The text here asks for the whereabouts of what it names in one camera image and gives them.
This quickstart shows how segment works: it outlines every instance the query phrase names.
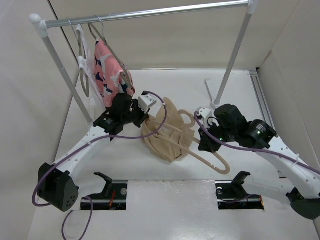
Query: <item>pink floral garment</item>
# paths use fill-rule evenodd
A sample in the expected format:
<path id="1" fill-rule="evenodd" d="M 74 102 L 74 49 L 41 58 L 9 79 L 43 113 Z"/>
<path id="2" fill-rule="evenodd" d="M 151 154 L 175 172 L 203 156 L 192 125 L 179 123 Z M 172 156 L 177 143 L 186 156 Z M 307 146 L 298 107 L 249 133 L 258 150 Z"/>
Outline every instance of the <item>pink floral garment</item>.
<path id="1" fill-rule="evenodd" d="M 95 82 L 106 108 L 112 106 L 112 101 L 118 93 L 126 93 L 130 96 L 135 94 L 136 90 L 133 82 L 131 82 L 132 89 L 130 89 L 125 81 L 121 79 L 120 74 L 123 72 L 123 69 L 102 40 L 96 40 L 94 56 Z"/>

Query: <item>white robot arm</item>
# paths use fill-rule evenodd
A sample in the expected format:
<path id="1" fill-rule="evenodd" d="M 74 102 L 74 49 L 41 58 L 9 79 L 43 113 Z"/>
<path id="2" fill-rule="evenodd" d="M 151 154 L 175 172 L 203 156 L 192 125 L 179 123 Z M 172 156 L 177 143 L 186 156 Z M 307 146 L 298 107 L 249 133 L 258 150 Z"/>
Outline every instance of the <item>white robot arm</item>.
<path id="1" fill-rule="evenodd" d="M 232 181 L 216 181 L 219 187 L 216 195 L 223 194 L 242 199 L 248 195 L 260 195 L 275 199 L 291 207 L 307 219 L 320 216 L 320 174 L 309 167 L 299 155 L 286 146 L 276 131 L 262 120 L 249 121 L 234 105 L 226 104 L 211 109 L 199 108 L 195 114 L 200 120 L 200 151 L 216 152 L 221 145 L 255 152 L 271 163 L 289 181 L 284 179 L 262 178 L 249 172 L 240 172 Z M 226 143 L 237 142 L 242 147 Z"/>
<path id="2" fill-rule="evenodd" d="M 100 193 L 108 195 L 112 179 L 100 172 L 94 173 L 101 177 L 95 182 L 94 187 L 79 188 L 76 185 L 82 163 L 90 160 L 102 147 L 110 144 L 114 137 L 141 138 L 118 136 L 118 134 L 125 124 L 133 123 L 140 127 L 148 119 L 150 108 L 157 102 L 155 96 L 157 96 L 155 93 L 144 92 L 138 99 L 132 99 L 128 94 L 118 93 L 112 101 L 112 107 L 93 123 L 88 133 L 66 155 L 57 159 L 52 165 L 44 163 L 39 168 L 38 185 L 32 197 L 33 204 L 37 207 L 44 206 L 35 202 L 37 194 L 49 204 L 65 212 L 75 204 L 79 192 L 82 196 L 84 192 L 86 196 Z"/>

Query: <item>beige cloth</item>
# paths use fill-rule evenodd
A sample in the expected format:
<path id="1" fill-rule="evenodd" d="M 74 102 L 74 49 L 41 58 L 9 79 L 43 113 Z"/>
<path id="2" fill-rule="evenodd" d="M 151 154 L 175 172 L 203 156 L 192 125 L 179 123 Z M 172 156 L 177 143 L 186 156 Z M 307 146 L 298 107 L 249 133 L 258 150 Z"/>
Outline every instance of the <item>beige cloth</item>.
<path id="1" fill-rule="evenodd" d="M 195 135 L 195 131 L 190 128 L 196 124 L 192 114 L 184 110 L 178 111 L 176 106 L 167 97 L 165 97 L 163 100 L 167 109 L 167 119 L 165 123 L 181 131 L 171 130 L 163 127 L 161 130 L 159 130 L 158 134 L 166 139 L 171 140 L 172 142 L 178 143 L 182 147 L 189 149 L 192 143 L 192 137 Z M 181 116 L 182 114 L 189 115 L 191 120 L 190 124 L 185 124 L 184 119 Z M 154 132 L 159 127 L 159 124 L 155 123 L 154 121 L 161 123 L 164 118 L 165 108 L 162 106 L 156 117 L 150 116 L 150 118 L 142 124 L 142 134 L 147 135 Z M 157 135 L 144 138 L 144 141 L 151 149 L 152 153 L 170 162 L 173 162 L 180 156 L 186 156 L 188 154 L 180 147 L 176 147 L 170 142 L 163 141 Z"/>
<path id="2" fill-rule="evenodd" d="M 197 144 L 200 143 L 200 141 L 194 137 L 195 131 L 190 129 L 196 124 L 193 114 L 186 110 L 178 111 L 176 106 L 167 97 L 164 98 L 164 102 L 167 108 L 167 120 L 163 128 L 159 130 L 157 134 L 144 138 L 151 152 L 171 163 L 179 157 L 190 154 L 216 172 L 224 175 L 228 174 L 230 172 L 230 166 L 217 152 L 212 154 L 225 166 L 225 170 L 215 167 L 212 163 L 189 150 L 193 141 Z M 184 122 L 181 116 L 182 114 L 190 118 L 190 123 Z M 160 126 L 164 117 L 165 109 L 162 107 L 156 117 L 150 116 L 148 120 L 144 121 L 142 124 L 142 135 L 154 132 Z"/>

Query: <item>white backdrop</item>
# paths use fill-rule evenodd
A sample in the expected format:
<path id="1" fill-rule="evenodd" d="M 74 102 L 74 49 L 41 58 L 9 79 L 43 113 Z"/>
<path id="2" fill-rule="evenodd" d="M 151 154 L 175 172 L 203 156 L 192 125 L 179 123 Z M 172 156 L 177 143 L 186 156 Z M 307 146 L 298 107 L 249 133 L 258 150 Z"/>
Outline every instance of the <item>white backdrop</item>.
<path id="1" fill-rule="evenodd" d="M 59 19 L 223 2 L 223 0 L 50 0 Z M 260 67 L 299 0 L 260 0 L 236 68 Z M 130 69 L 226 68 L 245 7 L 104 23 L 111 47 Z M 94 39 L 83 25 L 92 48 Z M 63 28 L 78 54 L 71 27 Z"/>
<path id="2" fill-rule="evenodd" d="M 0 239 L 25 240 L 39 167 L 55 159 L 71 93 L 29 14 L 54 18 L 43 0 L 0 1 Z M 77 64 L 60 29 L 51 40 L 74 79 Z"/>
<path id="3" fill-rule="evenodd" d="M 259 70 L 279 134 L 319 168 L 320 0 L 301 0 Z M 320 231 L 320 218 L 316 221 Z"/>

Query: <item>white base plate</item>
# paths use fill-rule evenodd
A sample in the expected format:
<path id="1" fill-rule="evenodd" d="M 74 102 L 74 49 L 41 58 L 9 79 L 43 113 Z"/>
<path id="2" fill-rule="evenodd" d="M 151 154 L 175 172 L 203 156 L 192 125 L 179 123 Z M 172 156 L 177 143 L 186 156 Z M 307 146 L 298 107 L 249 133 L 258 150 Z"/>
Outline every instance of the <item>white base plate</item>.
<path id="1" fill-rule="evenodd" d="M 126 211 L 95 211 L 83 240 L 319 240 L 314 223 L 265 198 L 265 210 L 218 210 L 212 180 L 130 181 Z M 60 240 L 66 212 L 37 210 L 28 240 Z M 75 211 L 68 240 L 81 236 L 89 211 Z"/>
<path id="2" fill-rule="evenodd" d="M 137 96 L 144 90 L 153 91 L 170 98 L 178 110 L 191 112 L 199 107 L 210 108 L 204 81 L 211 78 L 215 82 L 214 89 L 219 89 L 224 73 L 224 69 L 131 71 Z M 76 88 L 88 105 L 79 83 Z M 236 105 L 247 120 L 262 118 L 248 71 L 232 71 L 222 100 L 224 104 Z M 150 114 L 154 116 L 160 106 L 157 103 Z M 199 128 L 194 129 L 199 137 Z M 87 131 L 86 120 L 72 100 L 57 158 L 66 154 Z M 131 124 L 121 134 L 139 136 L 141 129 Z M 216 166 L 222 165 L 211 154 L 198 152 L 197 148 L 196 144 L 191 146 L 194 152 Z M 218 174 L 191 156 L 168 163 L 151 154 L 143 140 L 115 139 L 85 164 L 77 181 L 94 180 L 97 176 L 93 173 L 98 171 L 114 180 L 161 181 L 129 183 L 127 211 L 96 211 L 84 240 L 318 239 L 313 221 L 299 216 L 289 206 L 267 198 L 264 198 L 265 212 L 218 211 L 211 180 L 230 180 L 240 171 L 264 178 L 279 178 L 277 170 L 255 153 L 226 147 L 222 147 L 219 153 L 231 166 L 228 175 Z M 197 181 L 172 182 L 175 180 Z M 61 226 L 66 215 L 52 206 L 37 208 L 28 239 L 62 239 Z M 88 216 L 87 211 L 74 212 L 70 216 L 65 230 L 68 239 L 79 239 Z"/>

